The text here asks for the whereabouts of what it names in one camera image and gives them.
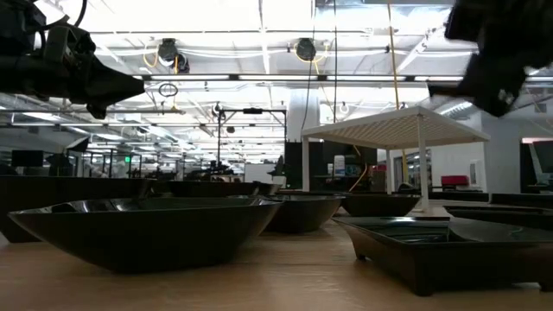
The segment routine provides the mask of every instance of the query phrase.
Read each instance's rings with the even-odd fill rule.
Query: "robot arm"
[[[446,38],[478,44],[458,86],[429,85],[430,95],[465,98],[496,117],[512,110],[527,74],[553,62],[553,2],[458,0]]]
[[[0,1],[0,92],[69,98],[99,119],[109,105],[144,92],[140,79],[104,66],[90,34],[66,21],[45,25],[31,2]],[[36,33],[42,38],[38,50]]]

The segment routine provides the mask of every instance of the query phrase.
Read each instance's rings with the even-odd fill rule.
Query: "wooden table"
[[[263,235],[233,263],[119,276],[46,243],[0,247],[0,310],[553,310],[537,284],[417,297],[355,259],[334,222],[303,236]]]

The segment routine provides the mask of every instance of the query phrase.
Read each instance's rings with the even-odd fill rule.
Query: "white slatted roof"
[[[427,147],[490,140],[482,132],[422,107],[413,107],[323,125],[302,132],[304,136],[377,149],[418,148],[417,119],[422,117]]]

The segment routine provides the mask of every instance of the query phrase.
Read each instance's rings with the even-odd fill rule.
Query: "ceiling light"
[[[104,126],[103,124],[60,124],[61,126],[86,126],[86,127],[100,127]]]
[[[338,77],[328,76],[329,80],[338,81],[393,81],[394,76],[358,76],[358,75],[339,75]],[[397,81],[405,81],[407,77],[397,76]]]
[[[36,118],[39,118],[41,120],[46,120],[46,121],[60,121],[60,118],[59,117],[56,117],[54,116],[53,114],[51,113],[44,113],[44,112],[25,112],[23,113],[25,116],[28,116],[28,117],[36,117]]]
[[[342,102],[342,105],[340,106],[340,112],[341,113],[348,113],[349,112],[349,106],[346,105],[346,102]]]
[[[146,151],[156,151],[156,147],[153,146],[139,146],[138,148]]]
[[[270,81],[307,81],[309,79],[317,79],[317,76],[308,75],[273,75],[273,74],[246,74],[240,75],[239,79],[241,80],[270,80]]]
[[[86,152],[93,152],[93,153],[109,153],[110,149],[88,149]]]
[[[197,81],[212,81],[212,80],[229,80],[228,75],[222,74],[157,74],[150,77],[152,80],[169,81],[169,80],[197,80]]]
[[[528,77],[528,82],[551,82],[553,77]]]
[[[153,74],[151,70],[149,70],[148,68],[146,67],[140,67],[139,68],[141,71],[145,71],[146,73],[149,73],[149,74]]]
[[[80,134],[85,134],[85,135],[88,135],[90,134],[89,132],[87,132],[86,130],[81,130],[81,129],[77,129],[77,128],[74,128],[74,127],[69,127],[70,130],[74,130],[76,131],[77,133],[80,133]]]
[[[98,136],[98,137],[102,137],[104,139],[107,139],[107,140],[123,140],[124,139],[119,135],[113,135],[113,134],[95,134],[95,135]]]
[[[473,106],[473,104],[468,103],[468,102],[464,102],[464,103],[455,105],[455,106],[453,106],[453,107],[451,107],[451,108],[449,108],[449,109],[446,109],[446,110],[440,112],[440,114],[444,116],[444,115],[447,115],[447,114],[450,113],[450,112],[462,111],[462,110],[465,110],[465,109],[467,109],[467,108],[469,108],[469,107],[472,107],[472,106]]]
[[[458,82],[462,81],[463,77],[461,76],[418,76],[415,77],[415,81],[429,82],[429,81],[440,81],[440,82]]]
[[[137,123],[134,123],[134,124],[126,124],[126,123],[121,123],[121,124],[107,124],[107,126],[111,126],[111,127],[151,126],[151,124],[137,124]]]
[[[55,124],[46,123],[13,123],[12,126],[55,126]]]

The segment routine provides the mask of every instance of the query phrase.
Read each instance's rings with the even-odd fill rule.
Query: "black bowl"
[[[445,206],[455,217],[553,231],[553,211],[535,207]]]
[[[402,217],[420,199],[410,194],[349,194],[342,206],[353,217]]]
[[[479,284],[539,282],[553,290],[553,232],[471,219],[335,218],[358,259],[400,276],[417,295]]]
[[[75,200],[142,198],[152,182],[146,179],[2,176],[0,232],[11,243],[38,242],[8,218],[8,212]]]
[[[10,217],[36,237],[108,270],[137,273],[229,261],[281,203],[254,199],[89,200]]]
[[[319,229],[340,208],[343,197],[273,195],[283,205],[265,229],[268,232],[304,233]]]
[[[157,181],[154,194],[183,198],[225,198],[232,195],[274,194],[280,185],[261,182]]]

